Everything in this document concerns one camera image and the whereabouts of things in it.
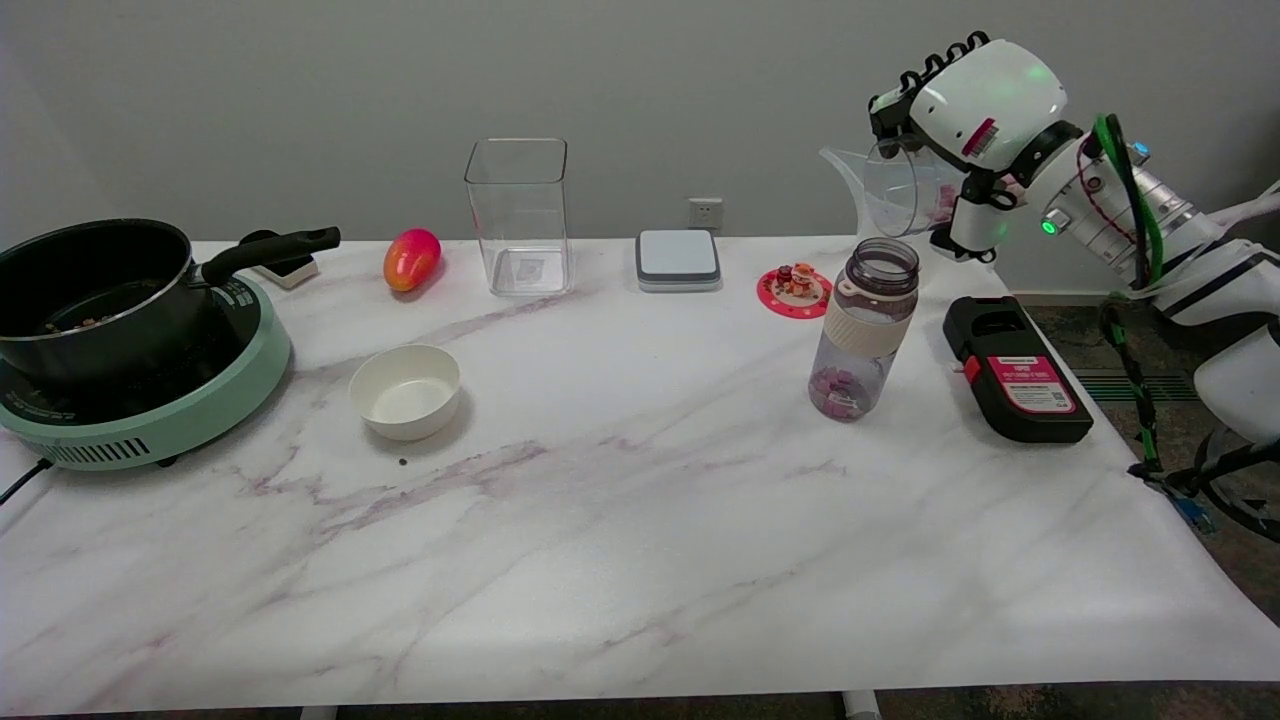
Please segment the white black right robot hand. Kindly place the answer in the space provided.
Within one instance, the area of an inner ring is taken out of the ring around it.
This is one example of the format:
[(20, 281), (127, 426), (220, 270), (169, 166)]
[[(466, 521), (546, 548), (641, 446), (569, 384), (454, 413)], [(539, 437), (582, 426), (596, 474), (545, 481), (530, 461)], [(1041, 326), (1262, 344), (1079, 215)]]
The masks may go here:
[(1033, 53), (982, 31), (905, 70), (868, 102), (873, 159), (902, 160), (916, 183), (910, 232), (957, 263), (991, 263), (1009, 214), (1036, 177), (1084, 132), (1068, 95)]

